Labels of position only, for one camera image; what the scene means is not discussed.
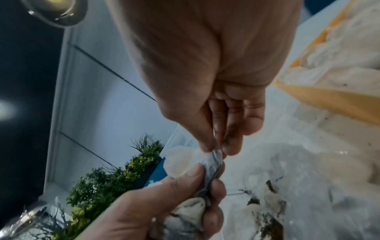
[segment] clear plastic bag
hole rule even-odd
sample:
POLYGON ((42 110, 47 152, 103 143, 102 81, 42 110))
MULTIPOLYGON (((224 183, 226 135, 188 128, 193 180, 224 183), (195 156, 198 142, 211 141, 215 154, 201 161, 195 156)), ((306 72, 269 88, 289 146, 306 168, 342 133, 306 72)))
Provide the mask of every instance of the clear plastic bag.
POLYGON ((256 153, 261 167, 251 174, 267 172, 286 201, 286 240, 380 239, 380 152, 317 154, 268 144, 256 153))

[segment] yellow container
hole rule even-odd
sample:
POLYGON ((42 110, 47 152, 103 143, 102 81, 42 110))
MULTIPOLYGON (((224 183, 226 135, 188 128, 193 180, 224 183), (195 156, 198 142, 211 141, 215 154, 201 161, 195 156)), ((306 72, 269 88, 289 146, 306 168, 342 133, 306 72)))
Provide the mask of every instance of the yellow container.
MULTIPOLYGON (((338 25, 341 21, 343 21, 348 9, 354 2, 355 0, 351 1, 335 17, 335 19, 331 21, 326 29, 338 25)), ((326 41, 326 29, 308 46, 307 49, 313 45, 326 41)), ((289 68, 297 67, 299 65, 300 60, 297 59, 290 65, 289 68)), ((303 103, 317 108, 327 109, 358 120, 380 125, 379 97, 313 86, 286 85, 280 84, 278 81, 276 81, 275 85, 303 103)))

